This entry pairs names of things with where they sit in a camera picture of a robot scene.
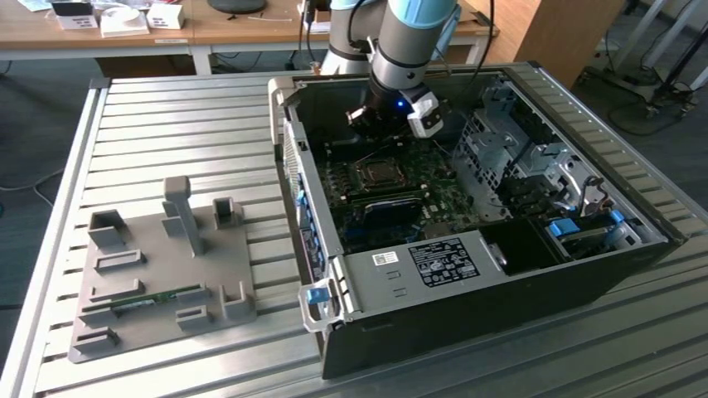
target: green circuit board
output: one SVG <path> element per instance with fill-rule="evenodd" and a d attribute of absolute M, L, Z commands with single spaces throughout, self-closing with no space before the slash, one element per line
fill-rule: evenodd
<path fill-rule="evenodd" d="M 450 150 L 411 139 L 362 153 L 317 164 L 345 252 L 474 229 L 481 221 L 457 182 Z"/>

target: power supply label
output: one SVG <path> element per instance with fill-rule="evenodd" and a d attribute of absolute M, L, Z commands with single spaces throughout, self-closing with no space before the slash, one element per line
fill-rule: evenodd
<path fill-rule="evenodd" d="M 458 238 L 407 248 L 429 288 L 478 276 L 477 268 Z"/>

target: white sticker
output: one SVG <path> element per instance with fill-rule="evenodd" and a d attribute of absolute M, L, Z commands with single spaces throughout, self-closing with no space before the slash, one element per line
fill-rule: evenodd
<path fill-rule="evenodd" d="M 387 253 L 379 253 L 377 255 L 371 255 L 371 258 L 373 258 L 373 264 L 375 266 L 398 262 L 398 256 L 395 255 L 394 251 L 389 251 Z"/>
<path fill-rule="evenodd" d="M 186 43 L 186 39 L 154 39 L 154 44 L 175 44 L 175 43 Z"/>

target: metal work surface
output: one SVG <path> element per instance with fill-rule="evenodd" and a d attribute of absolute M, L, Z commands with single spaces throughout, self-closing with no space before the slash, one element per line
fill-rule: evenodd
<path fill-rule="evenodd" d="M 383 369 L 322 381 L 269 152 L 278 74 L 114 80 L 87 95 L 0 396 L 701 396 L 708 393 L 708 216 L 567 92 L 515 66 L 543 100 L 691 240 L 593 304 Z M 82 364 L 66 359 L 93 211 L 243 204 L 257 319 Z"/>

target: blue latch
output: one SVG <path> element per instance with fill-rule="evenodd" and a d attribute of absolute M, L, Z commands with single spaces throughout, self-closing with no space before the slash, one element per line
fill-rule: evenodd
<path fill-rule="evenodd" d="M 307 200 L 307 198 L 305 197 L 305 191 L 298 191 L 297 192 L 297 199 L 295 200 L 297 200 L 297 204 L 299 206 L 305 205 L 306 200 Z"/>
<path fill-rule="evenodd" d="M 307 304 L 318 304 L 329 301 L 327 288 L 311 288 L 307 290 Z"/>
<path fill-rule="evenodd" d="M 623 214 L 621 214 L 618 210 L 611 210 L 609 216 L 611 217 L 614 224 L 619 224 L 623 221 Z"/>
<path fill-rule="evenodd" d="M 566 234 L 574 234 L 575 232 L 579 232 L 579 228 L 574 224 L 574 221 L 570 220 L 569 218 L 562 218 L 559 220 L 551 221 L 549 225 L 549 229 L 555 238 L 558 236 L 563 236 Z"/>

